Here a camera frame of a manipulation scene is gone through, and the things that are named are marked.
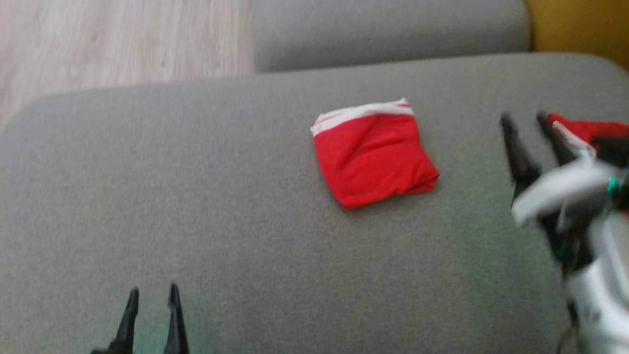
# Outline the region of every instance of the gray fabric surface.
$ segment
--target gray fabric surface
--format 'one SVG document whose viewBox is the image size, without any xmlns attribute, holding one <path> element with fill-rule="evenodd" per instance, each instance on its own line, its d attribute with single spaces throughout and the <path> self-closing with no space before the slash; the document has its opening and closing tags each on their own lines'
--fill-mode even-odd
<svg viewBox="0 0 629 354">
<path fill-rule="evenodd" d="M 255 0 L 258 72 L 523 52 L 522 0 Z"/>
<path fill-rule="evenodd" d="M 627 121 L 629 79 L 518 54 L 63 94 L 0 135 L 0 333 L 87 353 L 140 288 L 157 353 L 169 283 L 194 353 L 548 353 L 567 325 L 539 232 L 517 229 L 498 119 L 550 167 L 537 109 Z M 345 212 L 319 113 L 406 97 L 442 173 L 430 194 Z"/>
</svg>

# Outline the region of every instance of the robotic arm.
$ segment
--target robotic arm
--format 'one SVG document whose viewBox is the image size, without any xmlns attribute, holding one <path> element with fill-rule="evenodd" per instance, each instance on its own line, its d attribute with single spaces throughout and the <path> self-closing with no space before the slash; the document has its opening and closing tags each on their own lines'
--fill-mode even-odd
<svg viewBox="0 0 629 354">
<path fill-rule="evenodd" d="M 125 313 L 118 326 L 116 338 L 109 344 L 107 349 L 97 349 L 92 351 L 91 354 L 133 354 L 133 331 L 135 329 L 135 318 L 138 315 L 139 296 L 140 292 L 137 288 L 131 290 L 129 299 L 126 302 Z M 170 308 L 170 325 L 164 354 L 188 354 L 184 315 L 181 310 L 179 288 L 176 284 L 170 286 L 168 307 Z"/>
<path fill-rule="evenodd" d="M 598 137 L 595 155 L 570 144 L 538 115 L 559 167 L 541 174 L 503 115 L 518 225 L 537 222 L 562 269 L 567 307 L 584 353 L 629 353 L 629 141 Z"/>
</svg>

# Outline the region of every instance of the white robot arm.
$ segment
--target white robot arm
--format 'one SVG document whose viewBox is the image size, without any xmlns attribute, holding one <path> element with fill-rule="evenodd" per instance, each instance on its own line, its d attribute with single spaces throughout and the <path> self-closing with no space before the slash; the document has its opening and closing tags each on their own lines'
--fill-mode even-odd
<svg viewBox="0 0 629 354">
<path fill-rule="evenodd" d="M 544 228 L 562 269 L 579 349 L 629 353 L 629 166 L 622 163 L 629 154 L 605 161 L 576 153 L 546 124 L 546 115 L 539 114 L 538 122 L 560 164 L 543 175 L 513 122 L 506 115 L 501 119 L 516 184 L 513 218 L 518 225 L 535 221 Z"/>
</svg>

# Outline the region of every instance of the wooden floor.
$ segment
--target wooden floor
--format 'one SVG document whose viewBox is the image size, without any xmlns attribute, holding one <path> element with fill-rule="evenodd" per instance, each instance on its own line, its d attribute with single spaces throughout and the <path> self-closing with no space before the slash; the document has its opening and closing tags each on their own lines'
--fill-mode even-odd
<svg viewBox="0 0 629 354">
<path fill-rule="evenodd" d="M 0 0 L 0 127 L 37 97 L 250 74 L 251 0 Z"/>
</svg>

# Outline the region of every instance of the folded red cloth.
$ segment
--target folded red cloth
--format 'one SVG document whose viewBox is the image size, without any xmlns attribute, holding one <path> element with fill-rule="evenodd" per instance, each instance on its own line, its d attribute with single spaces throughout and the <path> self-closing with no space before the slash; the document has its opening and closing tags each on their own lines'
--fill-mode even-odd
<svg viewBox="0 0 629 354">
<path fill-rule="evenodd" d="M 404 98 L 324 113 L 310 130 L 323 177 L 349 210 L 435 189 L 439 172 Z"/>
<path fill-rule="evenodd" d="M 629 125 L 622 123 L 570 121 L 558 114 L 549 114 L 546 121 L 573 151 L 590 157 L 596 156 L 594 138 L 629 139 Z"/>
</svg>

